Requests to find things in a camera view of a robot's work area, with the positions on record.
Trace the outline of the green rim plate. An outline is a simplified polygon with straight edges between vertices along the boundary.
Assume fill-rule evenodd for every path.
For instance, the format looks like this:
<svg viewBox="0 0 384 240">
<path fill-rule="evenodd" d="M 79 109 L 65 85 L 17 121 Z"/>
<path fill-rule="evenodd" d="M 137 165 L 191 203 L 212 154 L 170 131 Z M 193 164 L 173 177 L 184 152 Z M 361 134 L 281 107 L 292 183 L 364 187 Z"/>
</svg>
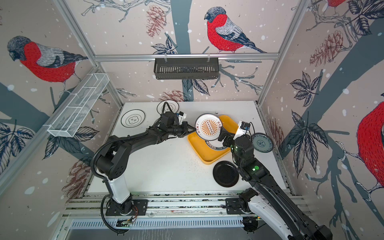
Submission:
<svg viewBox="0 0 384 240">
<path fill-rule="evenodd" d="M 214 150 L 214 151 L 224 151 L 226 150 L 228 147 L 224 146 L 223 145 L 223 142 L 220 142 L 218 140 L 214 140 L 214 141 L 205 141 L 206 145 Z"/>
</svg>

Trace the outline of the orange sunburst plate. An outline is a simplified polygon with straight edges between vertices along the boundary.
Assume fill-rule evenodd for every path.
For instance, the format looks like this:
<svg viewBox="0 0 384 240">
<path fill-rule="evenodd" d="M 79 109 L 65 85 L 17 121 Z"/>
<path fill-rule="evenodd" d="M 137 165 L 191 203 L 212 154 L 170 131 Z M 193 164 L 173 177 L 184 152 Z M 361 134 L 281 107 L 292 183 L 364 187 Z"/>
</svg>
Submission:
<svg viewBox="0 0 384 240">
<path fill-rule="evenodd" d="M 222 126 L 221 119 L 214 114 L 200 115 L 195 122 L 197 135 L 205 141 L 217 140 Z"/>
</svg>

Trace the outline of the yellow plastic bin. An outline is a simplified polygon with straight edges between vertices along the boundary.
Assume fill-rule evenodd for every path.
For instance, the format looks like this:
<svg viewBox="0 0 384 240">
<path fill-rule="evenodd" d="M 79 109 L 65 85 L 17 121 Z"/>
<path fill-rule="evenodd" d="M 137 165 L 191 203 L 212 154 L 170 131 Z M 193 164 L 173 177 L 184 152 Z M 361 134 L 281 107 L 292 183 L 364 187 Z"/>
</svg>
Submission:
<svg viewBox="0 0 384 240">
<path fill-rule="evenodd" d="M 232 133 L 235 134 L 238 129 L 238 124 L 231 119 L 229 116 L 221 115 L 219 116 L 221 121 L 224 124 L 224 128 Z M 224 151 L 214 151 L 210 149 L 206 143 L 205 140 L 201 139 L 197 133 L 192 133 L 188 135 L 188 141 L 190 145 L 192 146 L 195 153 L 198 155 L 198 157 L 201 159 L 201 161 L 206 164 L 210 165 L 213 162 L 217 161 L 224 155 L 228 154 L 230 152 L 230 148 L 227 148 Z"/>
</svg>

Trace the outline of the white plate black rim back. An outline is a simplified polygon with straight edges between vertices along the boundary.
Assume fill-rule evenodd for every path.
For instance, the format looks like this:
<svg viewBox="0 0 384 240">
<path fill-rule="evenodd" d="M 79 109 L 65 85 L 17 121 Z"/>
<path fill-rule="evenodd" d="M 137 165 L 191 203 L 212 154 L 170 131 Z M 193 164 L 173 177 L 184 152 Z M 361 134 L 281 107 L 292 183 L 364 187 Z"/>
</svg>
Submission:
<svg viewBox="0 0 384 240">
<path fill-rule="evenodd" d="M 158 104 L 157 106 L 157 112 L 158 114 L 164 114 L 166 112 L 173 112 L 177 113 L 179 111 L 179 104 L 176 101 L 173 100 L 165 100 Z"/>
</svg>

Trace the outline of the white plate black rim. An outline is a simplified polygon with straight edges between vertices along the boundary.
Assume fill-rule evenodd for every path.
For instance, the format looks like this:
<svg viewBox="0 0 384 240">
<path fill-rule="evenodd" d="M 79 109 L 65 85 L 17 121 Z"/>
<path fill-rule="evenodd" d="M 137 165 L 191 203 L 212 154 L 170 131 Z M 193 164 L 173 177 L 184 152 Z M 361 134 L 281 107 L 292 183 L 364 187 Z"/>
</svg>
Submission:
<svg viewBox="0 0 384 240">
<path fill-rule="evenodd" d="M 141 125 L 146 118 L 142 110 L 134 109 L 123 114 L 121 124 L 125 128 L 135 128 Z"/>
<path fill-rule="evenodd" d="M 164 114 L 166 112 L 173 112 L 177 113 L 179 111 L 179 104 L 176 101 L 173 100 L 165 100 L 158 104 L 157 106 L 157 112 L 158 114 Z"/>
</svg>

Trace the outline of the teal patterned plate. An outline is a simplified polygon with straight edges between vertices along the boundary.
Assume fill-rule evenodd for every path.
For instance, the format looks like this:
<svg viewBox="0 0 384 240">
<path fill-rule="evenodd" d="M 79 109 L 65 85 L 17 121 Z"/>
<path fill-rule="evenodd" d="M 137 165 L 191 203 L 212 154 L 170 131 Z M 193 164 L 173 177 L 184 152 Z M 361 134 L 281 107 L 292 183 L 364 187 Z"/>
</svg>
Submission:
<svg viewBox="0 0 384 240">
<path fill-rule="evenodd" d="M 269 153 L 274 148 L 273 140 L 263 133 L 255 133 L 252 135 L 252 144 L 255 150 L 261 153 Z"/>
</svg>

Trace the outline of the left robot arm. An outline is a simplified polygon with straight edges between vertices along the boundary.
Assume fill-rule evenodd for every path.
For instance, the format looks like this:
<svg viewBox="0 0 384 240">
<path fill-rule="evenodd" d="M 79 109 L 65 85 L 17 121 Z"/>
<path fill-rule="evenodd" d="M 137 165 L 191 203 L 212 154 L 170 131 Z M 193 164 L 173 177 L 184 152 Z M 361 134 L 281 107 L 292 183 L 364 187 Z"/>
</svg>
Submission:
<svg viewBox="0 0 384 240">
<path fill-rule="evenodd" d="M 121 215 L 127 215 L 134 208 L 132 194 L 122 177 L 132 153 L 145 147 L 157 145 L 168 139 L 183 138 L 196 128 L 185 121 L 186 115 L 172 111 L 160 117 L 145 132 L 133 136 L 111 136 L 94 154 L 90 167 L 93 175 L 103 180 L 108 192 L 109 203 Z"/>
</svg>

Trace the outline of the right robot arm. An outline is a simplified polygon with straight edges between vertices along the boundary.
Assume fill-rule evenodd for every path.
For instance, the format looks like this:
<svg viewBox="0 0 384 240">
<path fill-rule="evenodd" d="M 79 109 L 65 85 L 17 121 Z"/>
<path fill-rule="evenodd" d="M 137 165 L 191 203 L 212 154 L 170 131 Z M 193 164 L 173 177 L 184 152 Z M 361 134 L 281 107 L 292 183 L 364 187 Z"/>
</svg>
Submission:
<svg viewBox="0 0 384 240">
<path fill-rule="evenodd" d="M 284 193 L 270 171 L 255 157 L 249 135 L 235 136 L 221 128 L 219 141 L 231 149 L 238 173 L 251 185 L 239 196 L 244 212 L 260 217 L 283 240 L 333 238 L 327 226 L 315 223 Z"/>
</svg>

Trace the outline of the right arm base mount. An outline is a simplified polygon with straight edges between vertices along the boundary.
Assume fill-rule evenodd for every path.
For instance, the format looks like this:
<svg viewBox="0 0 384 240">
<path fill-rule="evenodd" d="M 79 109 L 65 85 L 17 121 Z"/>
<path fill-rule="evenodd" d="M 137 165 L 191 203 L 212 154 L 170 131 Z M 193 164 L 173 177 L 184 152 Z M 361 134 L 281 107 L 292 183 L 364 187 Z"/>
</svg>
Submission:
<svg viewBox="0 0 384 240">
<path fill-rule="evenodd" d="M 252 188 L 244 190 L 237 198 L 226 198 L 225 209 L 228 215 L 251 214 L 249 203 L 251 198 L 259 194 Z"/>
</svg>

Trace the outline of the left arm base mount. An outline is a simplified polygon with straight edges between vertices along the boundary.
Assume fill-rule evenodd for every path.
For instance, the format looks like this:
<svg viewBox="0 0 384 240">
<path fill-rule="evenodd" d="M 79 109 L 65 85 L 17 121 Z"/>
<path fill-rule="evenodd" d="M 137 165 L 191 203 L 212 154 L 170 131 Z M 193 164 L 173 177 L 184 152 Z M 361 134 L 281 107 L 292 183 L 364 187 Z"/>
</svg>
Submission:
<svg viewBox="0 0 384 240">
<path fill-rule="evenodd" d="M 114 200 L 107 203 L 106 216 L 145 216 L 148 208 L 148 200 L 127 200 L 119 204 Z"/>
</svg>

